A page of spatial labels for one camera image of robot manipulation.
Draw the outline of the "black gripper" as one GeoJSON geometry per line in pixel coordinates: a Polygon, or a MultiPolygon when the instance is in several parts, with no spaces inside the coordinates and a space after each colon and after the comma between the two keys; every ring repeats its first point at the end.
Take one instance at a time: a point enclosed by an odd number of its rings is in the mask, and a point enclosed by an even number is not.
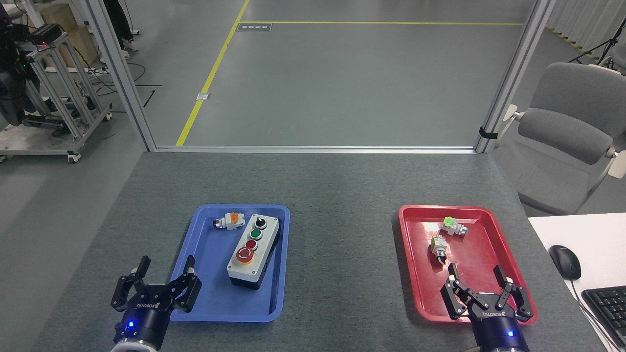
{"type": "Polygon", "coordinates": [[[456,320],[468,312],[480,352],[530,351],[518,323],[534,317],[523,286],[515,285],[503,267],[496,265],[492,271],[501,288],[499,295],[476,293],[460,281],[456,263],[450,263],[447,270],[449,276],[440,294],[448,316],[456,320]]]}
{"type": "Polygon", "coordinates": [[[111,307],[124,315],[115,325],[113,341],[117,344],[142,342],[158,351],[165,339],[172,310],[190,313],[201,291],[202,282],[194,268],[194,256],[188,256],[178,278],[165,286],[146,286],[143,278],[150,263],[148,256],[142,256],[135,271],[118,279],[111,307]],[[128,299],[133,287],[136,294],[128,299]]]}

